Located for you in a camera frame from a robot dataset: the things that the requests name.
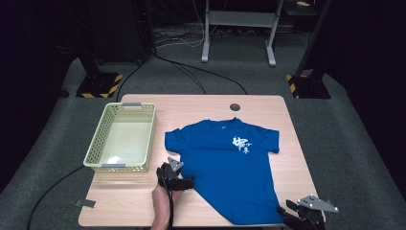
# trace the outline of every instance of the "blue t-shirt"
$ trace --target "blue t-shirt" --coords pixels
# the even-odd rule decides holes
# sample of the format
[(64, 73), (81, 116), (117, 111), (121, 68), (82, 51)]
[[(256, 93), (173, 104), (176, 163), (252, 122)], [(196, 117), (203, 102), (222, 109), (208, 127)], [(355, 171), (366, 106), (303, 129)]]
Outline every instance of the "blue t-shirt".
[(166, 132), (165, 146), (181, 155), (182, 175), (194, 176), (194, 189), (231, 223), (283, 223), (268, 156), (279, 152), (278, 131), (238, 118), (203, 120)]

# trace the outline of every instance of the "person's arm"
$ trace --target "person's arm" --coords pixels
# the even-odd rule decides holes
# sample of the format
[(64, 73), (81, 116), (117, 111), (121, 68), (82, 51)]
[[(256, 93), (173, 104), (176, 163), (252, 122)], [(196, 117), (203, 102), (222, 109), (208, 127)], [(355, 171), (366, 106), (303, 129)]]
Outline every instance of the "person's arm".
[[(177, 202), (182, 193), (183, 191), (172, 192), (173, 204)], [(167, 191), (159, 186), (159, 184), (152, 190), (152, 203), (155, 219), (152, 222), (151, 230), (167, 229), (170, 217), (169, 197)]]

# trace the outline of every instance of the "black stand base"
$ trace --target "black stand base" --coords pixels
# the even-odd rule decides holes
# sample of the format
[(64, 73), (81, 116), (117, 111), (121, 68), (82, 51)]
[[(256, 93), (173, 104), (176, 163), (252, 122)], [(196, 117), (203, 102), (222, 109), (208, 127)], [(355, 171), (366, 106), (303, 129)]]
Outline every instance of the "black stand base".
[(307, 76), (287, 75), (292, 96), (297, 99), (331, 99), (323, 82), (311, 80)]
[(116, 92), (123, 75), (98, 73), (87, 75), (77, 90), (78, 98), (111, 98)]

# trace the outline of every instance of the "basket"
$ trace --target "basket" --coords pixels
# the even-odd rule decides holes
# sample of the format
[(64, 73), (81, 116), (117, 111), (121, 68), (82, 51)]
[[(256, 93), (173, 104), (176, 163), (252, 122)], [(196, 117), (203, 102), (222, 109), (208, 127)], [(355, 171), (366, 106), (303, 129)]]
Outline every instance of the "basket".
[(83, 165), (97, 173), (147, 172), (155, 114), (154, 103), (108, 103)]

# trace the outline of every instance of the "white desk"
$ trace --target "white desk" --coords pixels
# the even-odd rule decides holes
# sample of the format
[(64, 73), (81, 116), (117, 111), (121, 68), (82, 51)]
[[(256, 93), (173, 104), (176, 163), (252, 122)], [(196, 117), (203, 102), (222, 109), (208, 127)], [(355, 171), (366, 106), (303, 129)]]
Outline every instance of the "white desk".
[[(83, 207), (82, 226), (150, 226), (154, 212), (151, 191), (157, 183), (156, 169), (168, 162), (165, 132), (204, 119), (241, 121), (280, 132), (280, 153), (269, 154), (275, 191), (281, 207), (310, 194), (317, 195), (287, 107), (280, 96), (246, 95), (125, 95), (123, 102), (156, 103), (157, 123), (149, 171), (143, 173), (95, 173), (87, 199), (94, 208)], [(232, 111), (230, 104), (239, 104)], [(179, 160), (178, 154), (171, 156)], [(233, 226), (195, 190), (187, 190), (174, 210), (173, 226)]]
[(248, 26), (272, 28), (269, 39), (265, 41), (265, 48), (266, 53), (268, 54), (269, 65), (275, 66), (277, 62), (275, 61), (274, 51), (272, 50), (272, 43), (275, 38), (275, 31), (278, 27), (283, 4), (283, 0), (277, 1), (278, 6), (276, 11), (274, 13), (268, 13), (245, 11), (210, 11), (210, 0), (206, 0), (206, 18), (202, 62), (209, 61), (210, 25)]

